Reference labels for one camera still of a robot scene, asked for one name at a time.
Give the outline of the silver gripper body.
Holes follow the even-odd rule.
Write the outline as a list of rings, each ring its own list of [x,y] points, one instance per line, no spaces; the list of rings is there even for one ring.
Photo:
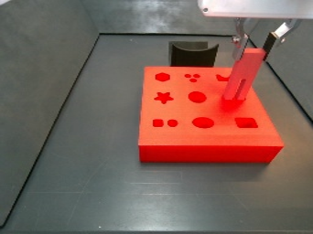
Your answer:
[[[313,19],[313,0],[198,0],[210,17]]]

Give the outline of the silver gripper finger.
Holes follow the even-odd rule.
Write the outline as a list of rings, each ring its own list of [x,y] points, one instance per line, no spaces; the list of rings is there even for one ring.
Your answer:
[[[266,40],[264,42],[264,59],[268,59],[272,49],[285,42],[286,36],[300,26],[301,22],[301,19],[289,19],[274,31],[268,34]]]
[[[245,48],[249,42],[249,35],[246,34],[246,31],[245,31],[246,21],[248,21],[246,18],[237,18],[234,20],[234,27],[236,27],[236,35],[233,36],[234,60],[241,60],[244,52],[245,52]]]

